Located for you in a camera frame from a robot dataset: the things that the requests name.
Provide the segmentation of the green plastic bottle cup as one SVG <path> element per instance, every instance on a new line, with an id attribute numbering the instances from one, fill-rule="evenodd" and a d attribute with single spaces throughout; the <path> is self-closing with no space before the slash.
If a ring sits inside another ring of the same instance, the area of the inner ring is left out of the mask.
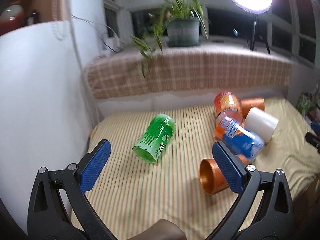
<path id="1" fill-rule="evenodd" d="M 163 113 L 157 114 L 132 150 L 137 157 L 153 164 L 160 158 L 175 130 L 173 118 Z"/>

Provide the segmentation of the near orange cup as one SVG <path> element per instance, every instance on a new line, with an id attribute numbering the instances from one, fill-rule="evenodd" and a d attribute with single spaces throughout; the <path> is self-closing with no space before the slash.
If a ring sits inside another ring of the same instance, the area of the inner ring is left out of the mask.
<path id="1" fill-rule="evenodd" d="M 208 195 L 216 194 L 229 187 L 214 159 L 202 159 L 199 168 L 199 180 Z"/>

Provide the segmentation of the orange cup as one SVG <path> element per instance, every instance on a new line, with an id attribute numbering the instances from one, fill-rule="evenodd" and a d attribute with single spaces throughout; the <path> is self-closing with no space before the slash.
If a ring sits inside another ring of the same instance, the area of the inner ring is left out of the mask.
<path id="1" fill-rule="evenodd" d="M 240 100 L 240 102 L 241 102 L 241 107 L 242 107 L 241 112 L 243 117 L 246 117 L 249 111 L 253 107 L 257 107 L 258 109 L 265 111 L 265 100 L 262 97 L 243 99 L 243 100 Z"/>
<path id="2" fill-rule="evenodd" d="M 199 180 L 208 195 L 216 194 L 229 187 L 214 159 L 202 159 L 199 168 Z"/>

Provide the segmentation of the white paper cup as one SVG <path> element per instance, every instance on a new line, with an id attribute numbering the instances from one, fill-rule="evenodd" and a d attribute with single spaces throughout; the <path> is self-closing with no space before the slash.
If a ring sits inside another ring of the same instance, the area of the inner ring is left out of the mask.
<path id="1" fill-rule="evenodd" d="M 265 144 L 270 142 L 278 123 L 279 119 L 257 107 L 249 110 L 244 121 L 245 128 L 259 135 Z"/>

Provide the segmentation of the far orange cup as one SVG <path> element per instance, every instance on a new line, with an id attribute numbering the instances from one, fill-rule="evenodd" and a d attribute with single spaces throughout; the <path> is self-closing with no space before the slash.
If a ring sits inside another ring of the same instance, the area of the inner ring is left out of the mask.
<path id="1" fill-rule="evenodd" d="M 240 102 L 241 102 L 241 107 L 242 107 L 241 112 L 243 117 L 246 117 L 249 111 L 253 107 L 257 107 L 258 109 L 265 111 L 265 100 L 262 97 L 243 99 L 243 100 L 240 100 Z"/>

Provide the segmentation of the striped yellow bed cover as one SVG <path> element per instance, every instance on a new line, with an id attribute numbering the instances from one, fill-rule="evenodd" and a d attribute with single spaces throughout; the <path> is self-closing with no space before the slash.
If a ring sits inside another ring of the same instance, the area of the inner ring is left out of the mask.
<path id="1" fill-rule="evenodd" d="M 254 165 L 260 171 L 285 172 L 295 220 L 302 224 L 319 201 L 319 154 L 305 140 L 311 128 L 285 98 L 268 98 L 265 106 L 279 124 Z M 167 115 L 175 120 L 176 131 L 155 164 L 132 152 L 155 112 L 116 113 L 91 133 L 90 150 L 107 139 L 112 153 L 86 197 L 118 239 L 131 238 L 159 219 L 179 226 L 188 239 L 205 239 L 236 199 L 230 189 L 208 195 L 200 186 L 200 162 L 212 157 L 215 142 L 213 106 L 176 109 Z"/>

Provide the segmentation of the green white tissue box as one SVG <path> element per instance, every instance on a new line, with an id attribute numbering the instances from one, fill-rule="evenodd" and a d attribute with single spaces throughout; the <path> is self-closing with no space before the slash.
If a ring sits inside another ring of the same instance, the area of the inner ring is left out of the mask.
<path id="1" fill-rule="evenodd" d="M 299 111 L 299 113 L 303 117 L 305 117 L 307 112 L 309 111 L 311 103 L 312 103 L 312 94 L 301 93 L 296 104 L 296 109 Z"/>

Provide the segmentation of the plaid brown blanket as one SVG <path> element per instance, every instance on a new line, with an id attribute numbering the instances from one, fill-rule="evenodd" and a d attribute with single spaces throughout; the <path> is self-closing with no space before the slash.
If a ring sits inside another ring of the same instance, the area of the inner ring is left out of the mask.
<path id="1" fill-rule="evenodd" d="M 203 89 L 287 87 L 291 66 L 285 57 L 225 45 L 164 48 L 150 63 L 131 49 L 95 59 L 87 67 L 87 80 L 95 98 L 104 100 Z"/>

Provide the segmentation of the black tripod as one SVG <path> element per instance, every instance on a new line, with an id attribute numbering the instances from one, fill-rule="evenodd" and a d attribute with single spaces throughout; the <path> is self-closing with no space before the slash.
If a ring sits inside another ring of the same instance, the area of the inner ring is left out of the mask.
<path id="1" fill-rule="evenodd" d="M 270 46 L 268 44 L 268 40 L 267 40 L 267 23 L 264 21 L 260 21 L 258 18 L 258 15 L 255 14 L 253 17 L 253 28 L 252 28 L 252 37 L 251 37 L 251 41 L 249 44 L 249 49 L 251 51 L 254 50 L 255 48 L 255 42 L 256 41 L 261 41 L 265 44 L 267 53 L 270 54 Z"/>

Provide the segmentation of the red ceramic vase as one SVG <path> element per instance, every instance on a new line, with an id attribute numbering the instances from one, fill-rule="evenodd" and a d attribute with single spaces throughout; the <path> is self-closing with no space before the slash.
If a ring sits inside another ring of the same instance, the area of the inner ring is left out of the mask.
<path id="1" fill-rule="evenodd" d="M 19 4 L 8 6 L 1 14 L 0 32 L 4 35 L 24 25 L 24 11 Z"/>

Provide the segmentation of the potted spider plant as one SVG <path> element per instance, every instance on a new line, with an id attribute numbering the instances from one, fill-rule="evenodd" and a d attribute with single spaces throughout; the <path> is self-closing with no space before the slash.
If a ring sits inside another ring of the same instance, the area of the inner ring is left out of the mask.
<path id="1" fill-rule="evenodd" d="M 151 27 L 141 36 L 132 36 L 132 43 L 143 57 L 142 76 L 150 70 L 153 55 L 157 49 L 163 50 L 161 38 L 166 33 L 169 47 L 193 47 L 200 44 L 200 31 L 208 38 L 202 4 L 199 0 L 162 0 L 164 3 L 157 15 L 150 15 Z"/>

